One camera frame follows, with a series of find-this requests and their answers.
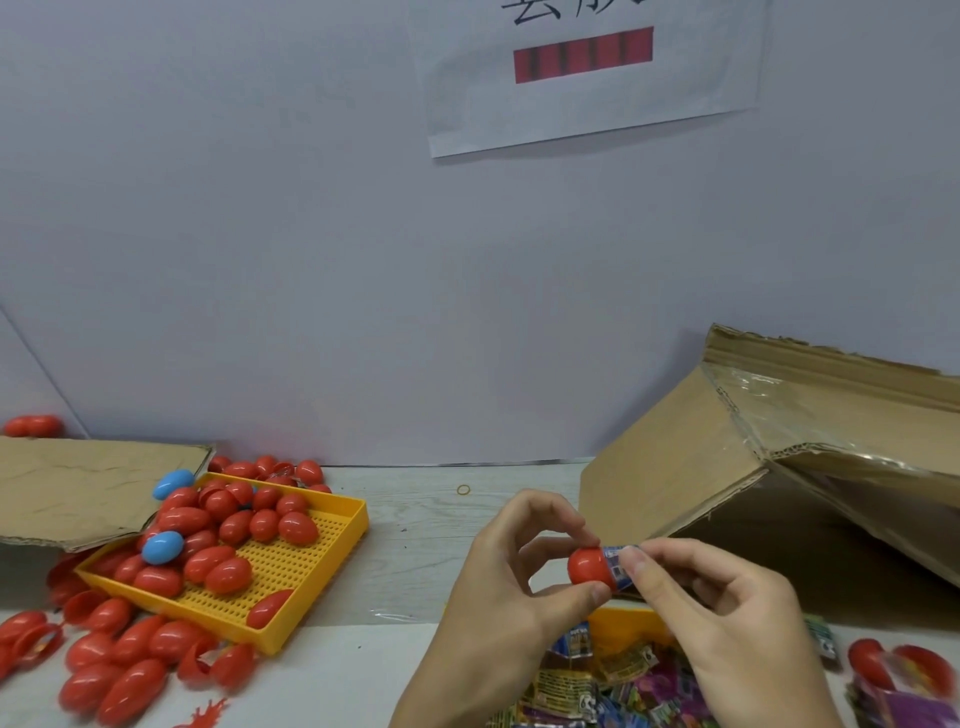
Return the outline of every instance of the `printed paper sign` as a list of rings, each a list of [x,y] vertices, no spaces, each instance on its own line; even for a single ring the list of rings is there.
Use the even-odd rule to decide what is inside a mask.
[[[767,0],[408,0],[433,157],[756,103]]]

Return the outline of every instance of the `blue plastic egg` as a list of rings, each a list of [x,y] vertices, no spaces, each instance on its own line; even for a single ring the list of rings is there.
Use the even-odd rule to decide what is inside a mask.
[[[140,556],[148,564],[159,566],[176,559],[181,551],[183,551],[183,537],[177,531],[160,531],[147,539],[143,550],[140,551]]]
[[[163,476],[154,486],[154,498],[164,500],[178,488],[193,485],[193,474],[188,470],[178,470]]]

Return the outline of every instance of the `chinese character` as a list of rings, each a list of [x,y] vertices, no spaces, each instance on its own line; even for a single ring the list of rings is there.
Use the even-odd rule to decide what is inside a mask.
[[[550,3],[546,2],[546,0],[516,0],[513,3],[507,3],[506,5],[501,5],[500,7],[501,8],[519,8],[521,6],[523,8],[523,12],[521,12],[520,15],[516,17],[516,20],[514,20],[515,25],[520,25],[521,23],[525,23],[528,20],[536,20],[537,18],[544,17],[546,15],[553,15],[558,19],[560,18],[560,11],[554,8],[552,5],[550,5]],[[542,11],[542,12],[538,12],[537,14],[528,14],[531,11],[533,12]]]
[[[632,0],[634,5],[639,5],[643,0]],[[613,0],[587,0],[587,7],[594,13],[600,14],[613,4]],[[577,17],[580,17],[580,11],[584,8],[584,0],[577,0]]]

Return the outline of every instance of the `fingernail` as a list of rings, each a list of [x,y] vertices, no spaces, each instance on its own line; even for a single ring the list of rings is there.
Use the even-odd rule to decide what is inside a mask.
[[[603,582],[596,582],[591,588],[591,593],[593,595],[593,605],[594,607],[600,607],[606,604],[611,597],[610,587],[608,587]]]
[[[642,571],[647,565],[647,555],[636,546],[624,546],[619,553],[620,564],[630,573]]]

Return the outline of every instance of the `red and black barcode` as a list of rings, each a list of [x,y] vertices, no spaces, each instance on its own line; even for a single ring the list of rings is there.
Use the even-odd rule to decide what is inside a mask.
[[[518,84],[526,84],[653,59],[654,29],[650,26],[514,51],[514,73]]]

